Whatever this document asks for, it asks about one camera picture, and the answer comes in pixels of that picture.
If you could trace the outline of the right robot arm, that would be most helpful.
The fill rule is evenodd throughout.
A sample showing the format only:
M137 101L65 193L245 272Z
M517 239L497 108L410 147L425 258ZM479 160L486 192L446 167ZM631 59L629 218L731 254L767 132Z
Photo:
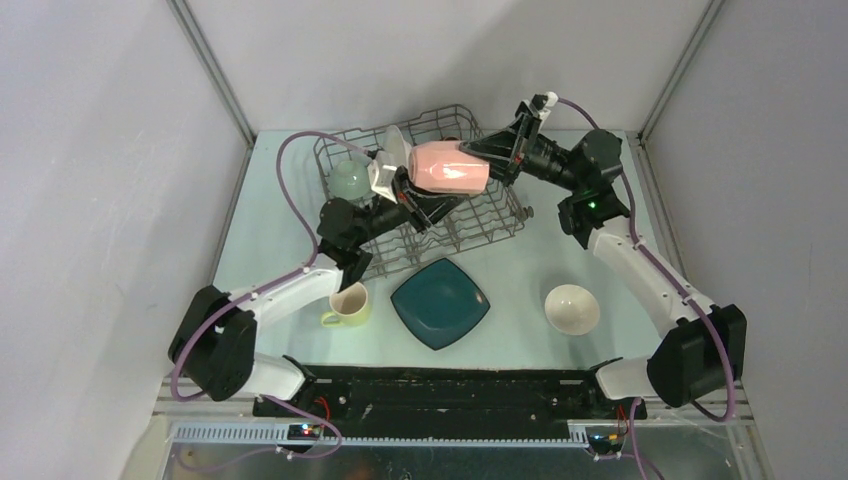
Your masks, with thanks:
M622 139L594 126L565 148L542 133L554 104L541 95L523 101L508 126L459 149L487 162L503 185L529 175L568 191L558 205L562 231L617 274L661 339L649 357L594 368L595 382L581 392L583 408L606 418L623 399L656 397L672 408L691 405L716 422L730 420L744 362L744 313L699 292L640 235L631 184L624 185L625 200L614 189L627 178Z

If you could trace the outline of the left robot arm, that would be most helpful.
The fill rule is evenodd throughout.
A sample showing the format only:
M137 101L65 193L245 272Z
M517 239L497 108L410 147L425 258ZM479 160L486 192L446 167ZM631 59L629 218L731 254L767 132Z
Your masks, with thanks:
M394 201L376 196L366 206L342 198L325 202L320 241L305 265L263 285L231 292L209 285L195 293L168 349L172 397L223 401L247 393L276 398L292 416L311 412L316 390L306 382L307 371L290 357L257 352L262 329L359 282L373 258L363 248L368 242L404 224L422 232L466 199L411 188Z

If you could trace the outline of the pink mug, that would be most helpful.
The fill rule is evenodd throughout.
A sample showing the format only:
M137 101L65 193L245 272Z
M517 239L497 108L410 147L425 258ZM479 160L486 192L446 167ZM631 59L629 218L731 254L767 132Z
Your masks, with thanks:
M433 193L480 194L489 180L489 164L460 150L460 141L431 141L412 148L411 182Z

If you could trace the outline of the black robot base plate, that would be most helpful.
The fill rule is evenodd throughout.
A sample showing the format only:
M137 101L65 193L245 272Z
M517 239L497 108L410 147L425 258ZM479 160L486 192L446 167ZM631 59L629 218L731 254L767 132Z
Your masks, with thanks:
M342 434L528 434L551 438L572 420L618 419L590 370L460 370L321 366L293 399Z

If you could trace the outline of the green ceramic bowl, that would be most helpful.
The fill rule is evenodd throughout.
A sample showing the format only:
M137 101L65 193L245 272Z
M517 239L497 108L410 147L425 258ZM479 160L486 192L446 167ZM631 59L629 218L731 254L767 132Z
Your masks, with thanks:
M352 160L339 162L331 170L327 183L334 197L348 201L358 200L371 192L367 168Z

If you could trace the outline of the white ruffled plate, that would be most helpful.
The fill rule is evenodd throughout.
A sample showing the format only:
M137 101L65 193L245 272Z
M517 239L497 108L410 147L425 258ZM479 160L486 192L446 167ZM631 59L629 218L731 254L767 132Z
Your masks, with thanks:
M397 125L389 125L385 128L382 149L393 157L396 165L408 164L411 146Z

